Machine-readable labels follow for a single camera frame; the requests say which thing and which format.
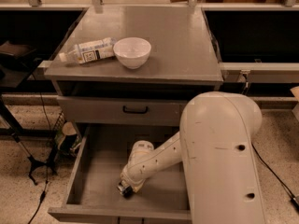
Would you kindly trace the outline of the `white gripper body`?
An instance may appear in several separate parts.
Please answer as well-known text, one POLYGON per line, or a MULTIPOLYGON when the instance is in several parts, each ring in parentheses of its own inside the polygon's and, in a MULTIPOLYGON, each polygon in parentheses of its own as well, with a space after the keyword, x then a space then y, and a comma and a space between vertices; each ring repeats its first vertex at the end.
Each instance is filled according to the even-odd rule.
POLYGON ((134 192, 139 192, 139 190, 143 187, 145 180, 133 180, 131 177, 127 175, 121 176, 121 181, 124 181, 128 185, 130 185, 134 192))

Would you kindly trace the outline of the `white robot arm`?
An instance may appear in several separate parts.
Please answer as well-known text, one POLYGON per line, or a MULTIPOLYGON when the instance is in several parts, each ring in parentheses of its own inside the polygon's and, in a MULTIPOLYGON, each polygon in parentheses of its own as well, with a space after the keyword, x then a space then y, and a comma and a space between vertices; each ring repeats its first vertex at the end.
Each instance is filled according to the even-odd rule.
POLYGON ((161 146, 138 141, 119 190, 137 192, 156 173, 181 162, 192 224, 265 224, 252 137, 262 124, 249 97, 212 91, 184 107, 179 132, 161 146))

